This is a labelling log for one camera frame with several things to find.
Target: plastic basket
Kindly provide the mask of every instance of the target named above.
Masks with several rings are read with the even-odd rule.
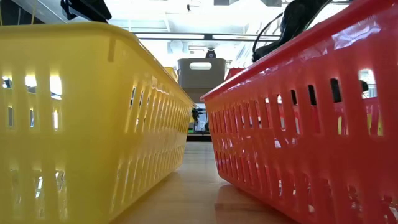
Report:
[[[1,224],[108,223],[182,163],[193,103],[134,35],[0,33]]]
[[[174,68],[165,68],[166,71],[170,74],[170,76],[178,83],[178,75],[175,73]]]
[[[225,77],[225,80],[229,80],[232,78],[234,75],[238,74],[239,72],[242,72],[244,68],[230,68],[228,71],[228,74]]]
[[[220,176],[300,223],[397,223],[397,3],[354,1],[206,94]]]

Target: yellow plastic basket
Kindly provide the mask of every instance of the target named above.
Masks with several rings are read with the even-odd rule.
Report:
[[[0,27],[0,223],[109,223],[175,170],[193,102],[129,32]]]
[[[165,67],[165,69],[170,74],[170,76],[174,79],[174,81],[178,82],[178,75],[175,73],[174,68]]]

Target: black object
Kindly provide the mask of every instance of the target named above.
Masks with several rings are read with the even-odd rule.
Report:
[[[78,16],[90,21],[105,22],[112,18],[104,0],[61,0],[64,16],[74,19]]]
[[[260,32],[253,45],[252,61],[256,62],[260,58],[277,49],[284,43],[292,40],[294,37],[301,34],[309,27],[318,13],[332,0],[294,0],[287,5],[283,13],[282,22],[280,23],[280,32],[282,33],[279,40],[276,42],[259,47],[256,49],[257,42],[262,33],[270,26],[272,22],[278,19],[282,14],[279,14],[274,20],[268,23]]]
[[[192,108],[192,118],[197,123],[199,118],[199,111],[196,108]]]
[[[4,81],[4,83],[6,84],[7,88],[11,88],[11,80],[7,79]]]
[[[206,58],[216,58],[216,52],[214,49],[209,49],[206,53]]]

